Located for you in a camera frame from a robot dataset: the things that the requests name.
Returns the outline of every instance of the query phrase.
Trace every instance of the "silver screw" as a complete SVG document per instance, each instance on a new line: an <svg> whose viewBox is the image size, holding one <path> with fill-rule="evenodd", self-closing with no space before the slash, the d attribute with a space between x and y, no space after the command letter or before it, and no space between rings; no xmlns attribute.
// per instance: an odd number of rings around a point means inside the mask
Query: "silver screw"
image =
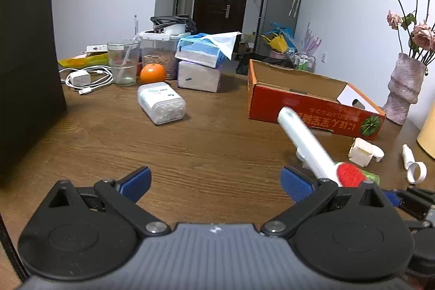
<svg viewBox="0 0 435 290"><path fill-rule="evenodd" d="M148 223L145 226L145 229L147 229L147 231L151 233L162 233L166 231L167 225L161 221L153 221L151 223Z"/></svg>
<svg viewBox="0 0 435 290"><path fill-rule="evenodd" d="M113 178L105 178L102 180L104 183L108 183L110 185L113 185L115 183L115 180Z"/></svg>
<svg viewBox="0 0 435 290"><path fill-rule="evenodd" d="M286 228L285 224L279 220L269 221L265 224L265 229L269 232L276 233L284 231Z"/></svg>

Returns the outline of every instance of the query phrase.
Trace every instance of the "wood grain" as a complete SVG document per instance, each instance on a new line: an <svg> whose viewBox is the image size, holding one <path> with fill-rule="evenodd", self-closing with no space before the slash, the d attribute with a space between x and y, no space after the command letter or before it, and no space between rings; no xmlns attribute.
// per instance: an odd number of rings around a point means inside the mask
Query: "wood grain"
<svg viewBox="0 0 435 290"><path fill-rule="evenodd" d="M56 181L92 186L101 178L120 179L141 165L151 168L153 184L139 205L171 225L259 227L292 205L281 190L280 171L286 164L301 164L278 124L247 118L246 77L223 76L218 94L177 91L188 114L155 126L138 105L134 87L111 86L86 96L64 89L67 114L1 177L0 211L14 243ZM386 157L368 166L380 175L383 188L407 186L400 156L404 143L428 166L423 187L435 187L435 164L415 142L417 133L409 121L402 129L385 121L375 144ZM334 160L347 161L352 138L315 134ZM4 253L0 284L4 290L19 284Z"/></svg>

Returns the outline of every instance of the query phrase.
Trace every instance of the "gray refrigerator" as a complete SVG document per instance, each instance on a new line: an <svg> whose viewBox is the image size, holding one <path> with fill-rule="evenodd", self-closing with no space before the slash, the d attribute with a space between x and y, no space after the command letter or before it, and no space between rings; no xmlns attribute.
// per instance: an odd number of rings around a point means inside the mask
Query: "gray refrigerator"
<svg viewBox="0 0 435 290"><path fill-rule="evenodd" d="M262 0L260 7L260 16L257 25L257 36L255 37L254 53L270 56L270 47L262 40L261 35L266 34L274 29L271 23L282 24L286 27L291 28L295 31L297 14L296 17L289 16L291 9L291 4L293 0Z"/></svg>

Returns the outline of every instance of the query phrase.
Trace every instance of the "orange fruit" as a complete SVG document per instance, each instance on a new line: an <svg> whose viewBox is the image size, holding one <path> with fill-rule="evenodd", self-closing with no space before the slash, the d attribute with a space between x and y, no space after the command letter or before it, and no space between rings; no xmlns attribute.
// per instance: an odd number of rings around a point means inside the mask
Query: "orange fruit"
<svg viewBox="0 0 435 290"><path fill-rule="evenodd" d="M144 84L164 82L166 80L166 69L161 64L147 64L141 70L141 81Z"/></svg>

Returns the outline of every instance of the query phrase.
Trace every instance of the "red cardboard box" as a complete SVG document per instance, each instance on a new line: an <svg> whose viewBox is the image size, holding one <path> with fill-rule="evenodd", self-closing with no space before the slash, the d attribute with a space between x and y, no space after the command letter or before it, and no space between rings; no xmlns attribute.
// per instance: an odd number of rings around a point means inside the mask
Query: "red cardboard box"
<svg viewBox="0 0 435 290"><path fill-rule="evenodd" d="M352 84L250 60L249 118L277 123L284 106L308 127L344 136L374 139L385 120L382 111Z"/></svg>

